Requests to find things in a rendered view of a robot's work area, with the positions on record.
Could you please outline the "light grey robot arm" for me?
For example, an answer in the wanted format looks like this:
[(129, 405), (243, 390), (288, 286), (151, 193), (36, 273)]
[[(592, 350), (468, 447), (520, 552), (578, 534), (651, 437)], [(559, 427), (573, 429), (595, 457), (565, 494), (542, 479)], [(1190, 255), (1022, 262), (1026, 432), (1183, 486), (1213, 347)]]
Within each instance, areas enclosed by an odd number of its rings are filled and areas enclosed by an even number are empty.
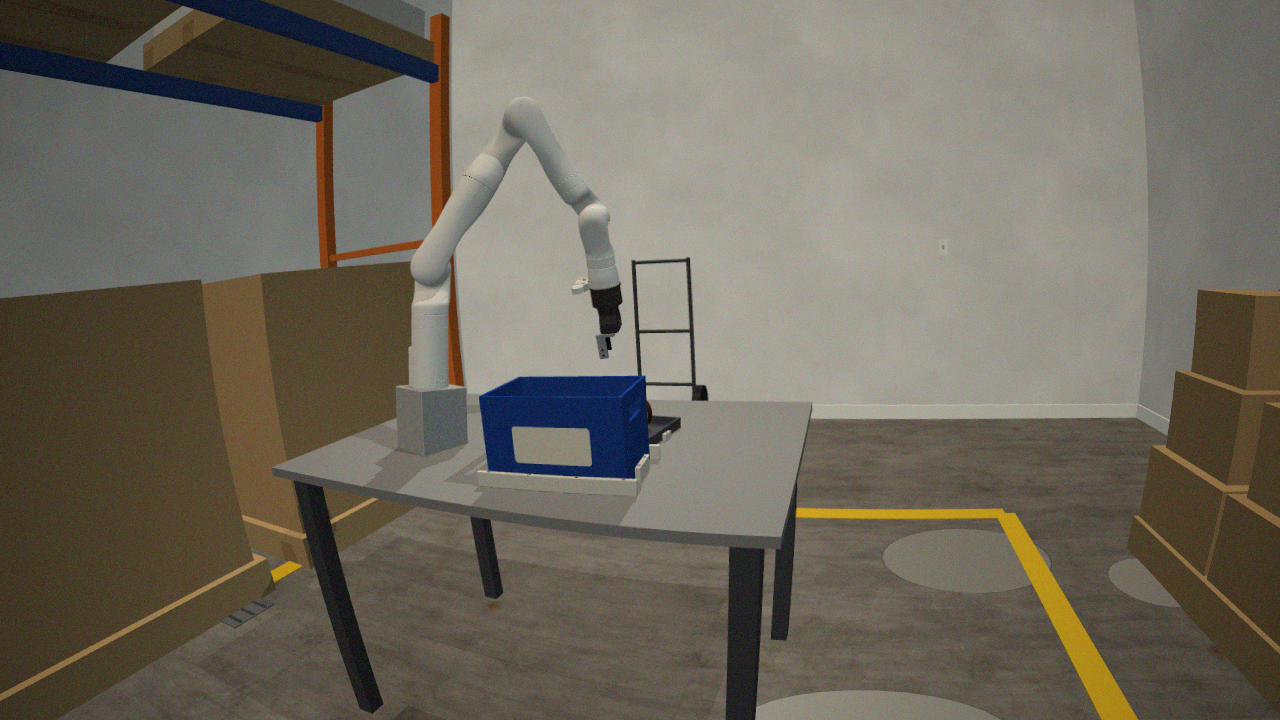
[(451, 258), (465, 232), (490, 202), (509, 163), (525, 142), (536, 154), (561, 199), (579, 214), (579, 232), (588, 269), (598, 270), (616, 264), (607, 225), (611, 214), (605, 205), (589, 188), (558, 143), (538, 102), (531, 97), (515, 97), (507, 105), (490, 143), (465, 170), (436, 224), (411, 260), (415, 287), (410, 386), (413, 388), (449, 387), (447, 314), (451, 304)]

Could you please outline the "blue divided crate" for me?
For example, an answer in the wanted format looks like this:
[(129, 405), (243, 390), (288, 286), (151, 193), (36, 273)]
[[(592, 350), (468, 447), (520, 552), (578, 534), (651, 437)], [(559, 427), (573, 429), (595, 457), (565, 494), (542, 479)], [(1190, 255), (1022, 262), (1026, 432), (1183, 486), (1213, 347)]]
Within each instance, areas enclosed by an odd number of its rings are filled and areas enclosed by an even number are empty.
[(517, 377), (479, 402), (489, 471), (635, 479), (650, 457), (645, 375)]

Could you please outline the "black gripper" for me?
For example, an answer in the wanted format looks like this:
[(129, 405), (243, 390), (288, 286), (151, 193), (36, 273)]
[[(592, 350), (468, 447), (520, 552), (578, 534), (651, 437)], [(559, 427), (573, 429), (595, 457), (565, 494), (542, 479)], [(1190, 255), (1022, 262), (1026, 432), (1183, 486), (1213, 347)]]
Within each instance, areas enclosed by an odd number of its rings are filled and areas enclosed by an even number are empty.
[(590, 290), (593, 307), (596, 307), (599, 314), (602, 334), (596, 334), (596, 345), (600, 359), (609, 357), (608, 350), (612, 350), (611, 337), (614, 337), (614, 333), (618, 333), (622, 325), (620, 304), (623, 301), (620, 284), (620, 275), (614, 264), (614, 266), (598, 270), (588, 269), (588, 278), (580, 277), (571, 288), (573, 295)]

